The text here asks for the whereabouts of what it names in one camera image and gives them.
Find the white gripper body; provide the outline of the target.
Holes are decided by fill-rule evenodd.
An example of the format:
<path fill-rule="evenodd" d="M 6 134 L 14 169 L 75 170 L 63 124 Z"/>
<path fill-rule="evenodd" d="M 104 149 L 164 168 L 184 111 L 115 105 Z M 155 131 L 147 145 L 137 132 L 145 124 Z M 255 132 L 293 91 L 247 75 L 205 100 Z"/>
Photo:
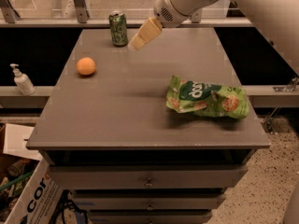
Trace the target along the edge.
<path fill-rule="evenodd" d="M 194 12 L 219 0 L 156 0 L 154 15 L 163 28 L 176 28 Z"/>

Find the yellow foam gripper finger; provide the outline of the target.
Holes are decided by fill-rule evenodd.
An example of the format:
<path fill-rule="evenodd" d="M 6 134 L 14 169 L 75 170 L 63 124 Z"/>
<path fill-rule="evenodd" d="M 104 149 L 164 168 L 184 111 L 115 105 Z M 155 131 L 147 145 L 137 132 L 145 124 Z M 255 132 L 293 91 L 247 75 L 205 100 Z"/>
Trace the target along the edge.
<path fill-rule="evenodd" d="M 157 18 L 150 17 L 141 25 L 137 33 L 129 42 L 130 50 L 140 50 L 151 40 L 161 34 L 163 30 L 162 24 Z"/>

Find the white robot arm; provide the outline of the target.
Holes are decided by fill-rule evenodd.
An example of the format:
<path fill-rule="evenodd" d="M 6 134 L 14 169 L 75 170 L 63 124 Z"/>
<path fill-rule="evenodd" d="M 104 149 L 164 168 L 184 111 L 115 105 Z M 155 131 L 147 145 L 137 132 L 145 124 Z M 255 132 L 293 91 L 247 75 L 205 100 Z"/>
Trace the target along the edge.
<path fill-rule="evenodd" d="M 129 42 L 139 50 L 163 28 L 175 28 L 202 7 L 219 0 L 156 0 L 154 16 L 147 19 Z M 299 74 L 299 0 L 230 0 L 276 51 Z"/>

